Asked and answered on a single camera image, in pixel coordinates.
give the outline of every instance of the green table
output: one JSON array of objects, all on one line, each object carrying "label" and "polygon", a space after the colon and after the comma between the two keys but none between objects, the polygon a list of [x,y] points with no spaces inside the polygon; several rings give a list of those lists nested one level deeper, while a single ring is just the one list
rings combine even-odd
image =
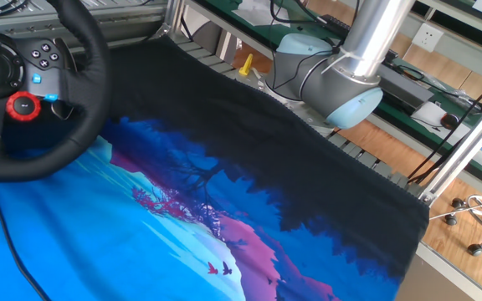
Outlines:
[{"label": "green table", "polygon": [[[281,25],[274,25],[273,27],[268,25],[252,26],[232,12],[238,8],[238,5],[242,2],[242,0],[193,1],[268,48],[276,49],[282,38],[289,33],[309,34],[317,38],[337,38],[337,36],[332,32],[327,31],[315,24],[291,24],[291,28]],[[309,18],[292,0],[284,0],[282,7],[282,9],[287,9],[290,19],[292,20],[309,20]],[[396,59],[394,63],[406,64],[410,66],[402,59]],[[445,111],[457,116],[461,116],[464,113],[463,109],[449,101],[442,93],[439,93],[436,89],[431,89],[431,91],[434,93],[434,97],[431,100],[433,102],[439,102]],[[431,149],[442,142],[442,139],[435,134],[430,133],[418,122],[412,120],[408,114],[404,113],[403,110],[400,110],[399,106],[396,105],[394,101],[390,101],[387,97],[382,100],[381,104],[376,108],[374,113],[383,118],[386,122],[389,122],[399,130],[412,136],[412,138],[426,145],[427,147],[430,147]],[[479,120],[479,118],[480,116],[478,115],[471,116],[465,121],[465,123],[473,126]],[[440,153],[444,153],[450,147],[451,145],[446,144]],[[472,161],[465,170],[482,181],[481,165]]]}]

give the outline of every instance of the steering wheel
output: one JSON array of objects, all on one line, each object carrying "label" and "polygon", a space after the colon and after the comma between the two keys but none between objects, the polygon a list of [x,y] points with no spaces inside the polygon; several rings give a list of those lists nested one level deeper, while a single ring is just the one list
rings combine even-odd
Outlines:
[{"label": "steering wheel", "polygon": [[[92,145],[108,118],[110,55],[100,28],[81,1],[48,2],[60,22],[83,44],[86,68],[81,72],[65,68],[72,58],[64,43],[0,34],[0,182],[37,180],[62,169]],[[79,123],[41,156],[21,160],[9,156],[1,139],[4,120],[35,119],[41,100],[62,101],[81,109]]]}]

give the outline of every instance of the caster wheel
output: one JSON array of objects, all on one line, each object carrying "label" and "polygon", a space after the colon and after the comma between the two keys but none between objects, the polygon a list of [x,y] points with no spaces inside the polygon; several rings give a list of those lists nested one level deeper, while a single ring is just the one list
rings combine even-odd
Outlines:
[{"label": "caster wheel", "polygon": [[457,217],[456,216],[445,216],[445,223],[450,226],[454,226],[457,224]]},{"label": "caster wheel", "polygon": [[479,256],[482,253],[482,247],[477,243],[469,245],[468,253],[470,253],[472,256]]},{"label": "caster wheel", "polygon": [[454,198],[453,201],[451,202],[451,207],[453,208],[463,207],[464,205],[466,205],[466,203],[459,198]]}]

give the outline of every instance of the red button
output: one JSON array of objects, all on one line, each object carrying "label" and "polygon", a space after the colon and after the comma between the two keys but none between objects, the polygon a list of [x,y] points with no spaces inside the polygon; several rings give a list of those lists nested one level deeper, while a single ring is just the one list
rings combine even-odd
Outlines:
[{"label": "red button", "polygon": [[[23,106],[28,107],[24,107],[19,111],[16,110],[15,105],[18,99],[21,99],[19,103],[23,103]],[[15,120],[24,122],[31,121],[40,115],[40,100],[29,92],[16,92],[7,101],[7,113]]]}]

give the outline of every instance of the power outlet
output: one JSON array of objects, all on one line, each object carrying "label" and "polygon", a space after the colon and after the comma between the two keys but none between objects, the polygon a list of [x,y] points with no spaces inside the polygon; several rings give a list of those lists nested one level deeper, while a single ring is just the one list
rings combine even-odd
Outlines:
[{"label": "power outlet", "polygon": [[436,29],[427,23],[423,23],[414,36],[412,43],[429,52],[433,52],[436,44],[443,35],[443,31]]}]

